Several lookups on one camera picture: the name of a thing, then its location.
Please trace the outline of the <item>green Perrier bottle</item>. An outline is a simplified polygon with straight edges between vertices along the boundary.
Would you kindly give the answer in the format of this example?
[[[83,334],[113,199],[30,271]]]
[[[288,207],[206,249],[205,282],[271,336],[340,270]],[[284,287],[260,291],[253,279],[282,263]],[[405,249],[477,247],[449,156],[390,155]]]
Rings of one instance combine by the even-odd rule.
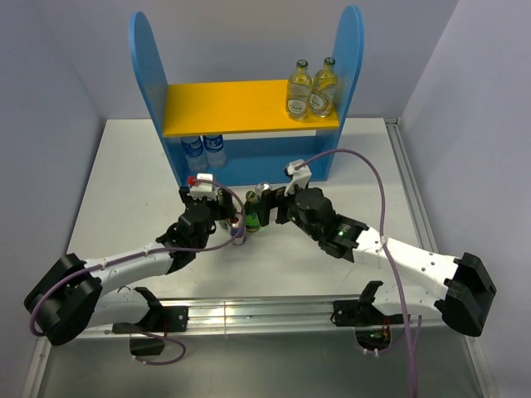
[[[230,219],[233,216],[233,203],[231,194],[219,188],[217,191],[217,202],[220,207],[219,225],[224,230],[229,230]]]
[[[258,199],[254,191],[246,193],[245,212],[246,212],[246,232],[254,233],[261,228],[260,220],[257,214]]]

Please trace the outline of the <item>clear Chang bottle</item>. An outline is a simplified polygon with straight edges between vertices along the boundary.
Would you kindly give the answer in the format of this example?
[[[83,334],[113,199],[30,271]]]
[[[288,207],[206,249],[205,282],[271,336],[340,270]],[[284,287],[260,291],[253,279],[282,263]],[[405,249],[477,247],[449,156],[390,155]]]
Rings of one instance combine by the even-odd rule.
[[[326,57],[323,66],[314,76],[310,94],[310,110],[314,116],[326,117],[334,108],[338,76],[334,71],[335,59]]]
[[[297,60],[295,71],[287,80],[285,110],[288,116],[294,120],[304,119],[308,112],[313,84],[308,73],[308,66],[307,60]]]

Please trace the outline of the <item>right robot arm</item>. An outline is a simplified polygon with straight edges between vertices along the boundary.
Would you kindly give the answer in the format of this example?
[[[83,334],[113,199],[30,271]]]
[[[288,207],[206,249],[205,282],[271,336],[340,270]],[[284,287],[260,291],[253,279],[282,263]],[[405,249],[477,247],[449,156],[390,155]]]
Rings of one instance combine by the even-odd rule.
[[[408,288],[368,282],[358,298],[333,303],[335,326],[402,324],[405,308],[412,318],[437,311],[454,331],[470,337],[482,334],[497,289],[478,256],[440,255],[382,238],[372,227],[336,212],[317,187],[292,193],[283,187],[265,189],[256,208],[262,226],[269,224],[272,209],[277,210],[276,223],[293,223],[327,255],[378,269],[390,267],[402,281],[412,282]]]

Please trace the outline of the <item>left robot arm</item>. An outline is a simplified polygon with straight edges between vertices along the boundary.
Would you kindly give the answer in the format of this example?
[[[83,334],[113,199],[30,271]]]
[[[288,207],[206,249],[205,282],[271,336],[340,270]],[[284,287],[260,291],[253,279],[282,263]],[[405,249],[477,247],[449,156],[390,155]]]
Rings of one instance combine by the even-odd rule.
[[[120,332],[171,332],[180,321],[146,288],[127,290],[143,279],[185,268],[200,252],[221,219],[236,216],[241,199],[217,183],[182,187],[184,213],[155,241],[140,249],[102,259],[63,255],[24,300],[33,335],[54,346],[65,344],[87,328],[115,324]]]

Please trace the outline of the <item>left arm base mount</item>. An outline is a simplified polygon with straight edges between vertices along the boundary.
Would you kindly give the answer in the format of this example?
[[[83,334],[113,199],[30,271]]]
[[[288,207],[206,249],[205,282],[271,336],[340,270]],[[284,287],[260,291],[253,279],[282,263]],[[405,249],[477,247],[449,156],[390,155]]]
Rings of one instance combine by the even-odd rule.
[[[146,316],[138,323],[115,323],[112,325],[113,334],[138,334],[141,337],[129,339],[129,351],[137,362],[150,366],[165,366],[182,360],[186,354],[186,346],[175,337],[173,332],[185,332],[188,326],[188,307],[169,306],[150,309]],[[181,349],[179,355],[173,360],[155,361],[163,353],[167,344],[174,344]]]

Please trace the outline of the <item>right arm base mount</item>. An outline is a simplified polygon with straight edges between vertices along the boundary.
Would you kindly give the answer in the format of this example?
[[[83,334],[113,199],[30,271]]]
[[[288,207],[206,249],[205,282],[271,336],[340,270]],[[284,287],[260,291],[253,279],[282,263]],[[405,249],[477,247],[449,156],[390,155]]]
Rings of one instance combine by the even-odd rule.
[[[392,336],[392,325],[403,325],[403,316],[384,315],[378,309],[361,300],[333,301],[330,322],[338,328],[353,328],[355,341],[363,353],[378,355],[388,351],[404,337]]]

